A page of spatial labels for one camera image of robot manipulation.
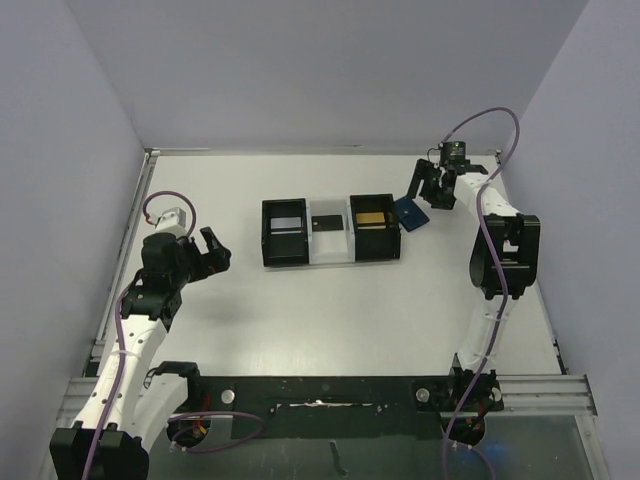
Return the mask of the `blue leather card holder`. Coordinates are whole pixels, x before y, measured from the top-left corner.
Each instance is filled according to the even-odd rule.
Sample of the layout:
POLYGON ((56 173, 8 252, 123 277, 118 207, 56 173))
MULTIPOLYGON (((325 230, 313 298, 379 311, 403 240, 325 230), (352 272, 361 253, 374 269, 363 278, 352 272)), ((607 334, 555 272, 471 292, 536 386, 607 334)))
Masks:
POLYGON ((403 196, 394 202, 398 221, 407 232, 413 232, 429 223, 429 217, 412 198, 403 196))

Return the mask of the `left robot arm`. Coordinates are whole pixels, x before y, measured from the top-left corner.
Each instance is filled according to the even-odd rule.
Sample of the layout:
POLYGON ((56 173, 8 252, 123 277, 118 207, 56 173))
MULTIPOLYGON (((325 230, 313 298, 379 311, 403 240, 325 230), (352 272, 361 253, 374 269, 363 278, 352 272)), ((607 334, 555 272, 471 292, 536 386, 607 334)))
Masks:
POLYGON ((142 266, 114 306, 116 339, 89 398, 49 451, 60 479, 144 479, 150 450, 169 417, 197 391, 197 366, 181 362, 143 386, 182 305, 183 289, 230 267, 231 251, 209 227, 207 250, 189 235, 156 229, 142 245, 142 266))

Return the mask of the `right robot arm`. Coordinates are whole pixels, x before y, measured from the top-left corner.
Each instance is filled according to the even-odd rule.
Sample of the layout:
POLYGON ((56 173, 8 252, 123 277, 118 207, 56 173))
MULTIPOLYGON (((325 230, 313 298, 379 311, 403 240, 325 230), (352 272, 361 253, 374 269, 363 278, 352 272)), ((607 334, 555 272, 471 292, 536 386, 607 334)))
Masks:
POLYGON ((445 141, 439 159, 419 159, 405 196, 395 202, 402 227, 412 232, 429 222, 416 204, 423 199, 433 209, 466 207, 478 223, 469 260, 469 276, 477 304, 462 347, 455 354, 455 371, 469 373, 463 383, 469 395, 484 388, 495 371, 502 324, 514 304, 536 280, 541 223, 513 207, 493 186, 487 169, 466 155, 463 141, 445 141))

